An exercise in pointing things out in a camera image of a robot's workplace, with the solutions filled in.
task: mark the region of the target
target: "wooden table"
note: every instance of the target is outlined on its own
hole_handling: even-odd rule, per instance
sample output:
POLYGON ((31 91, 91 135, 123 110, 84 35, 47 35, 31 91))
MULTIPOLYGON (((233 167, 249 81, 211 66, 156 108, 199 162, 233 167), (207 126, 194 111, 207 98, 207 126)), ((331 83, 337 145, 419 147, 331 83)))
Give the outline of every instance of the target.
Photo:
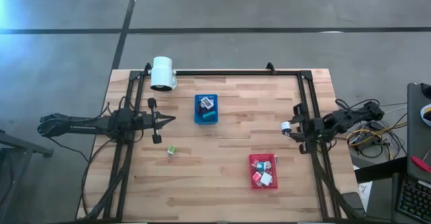
MULTIPOLYGON (((125 95, 129 72, 112 72, 105 99, 111 109, 125 95)), ((336 110, 329 70, 313 69, 312 74, 321 114, 336 110)), ((301 155, 298 144, 280 132, 280 122, 291 119, 292 107, 300 102, 295 77, 180 76, 178 88, 170 93, 151 90, 148 77, 141 110, 149 110, 150 97, 157 99, 158 111, 176 120, 160 130, 161 144, 152 143, 150 130, 135 144, 123 221, 321 220, 310 155, 301 155), (217 124, 194 123, 195 94, 218 94, 217 124), (168 157, 171 145, 178 151, 168 157), (278 156, 278 190, 251 190, 251 153, 278 156)), ((94 148, 105 141, 106 137, 97 137, 94 148)), ((113 143, 101 150, 91 165, 85 188, 89 207, 108 186, 114 148, 113 143)), ((329 155, 341 193, 357 192, 347 145, 339 140, 329 155)), ((82 214, 79 208, 78 217, 82 214)))

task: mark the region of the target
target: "concrete floor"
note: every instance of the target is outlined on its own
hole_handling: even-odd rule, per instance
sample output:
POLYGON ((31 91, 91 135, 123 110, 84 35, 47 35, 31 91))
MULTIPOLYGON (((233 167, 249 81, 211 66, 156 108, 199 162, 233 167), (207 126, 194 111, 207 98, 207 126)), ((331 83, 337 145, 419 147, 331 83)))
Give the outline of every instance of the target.
MULTIPOLYGON (((0 0, 0 29, 121 28, 128 3, 0 0)), ((130 28, 419 27, 431 26, 430 5, 431 0, 136 0, 130 28)), ((53 112, 98 114, 118 41, 118 34, 0 34, 0 128, 55 148, 50 159, 33 157, 13 222, 74 218, 86 165, 80 155, 40 137, 36 127, 53 112)), ((128 35, 119 68, 143 68, 160 55, 171 57, 178 69, 263 68, 269 61, 278 68, 330 68, 339 98, 390 104, 406 101, 409 82, 430 83, 429 45, 431 33, 419 32, 128 35)), ((385 120, 395 123, 403 113, 385 120)), ((405 129, 398 133, 405 138, 405 129)), ((59 141, 89 155, 93 139, 67 135, 59 141)))

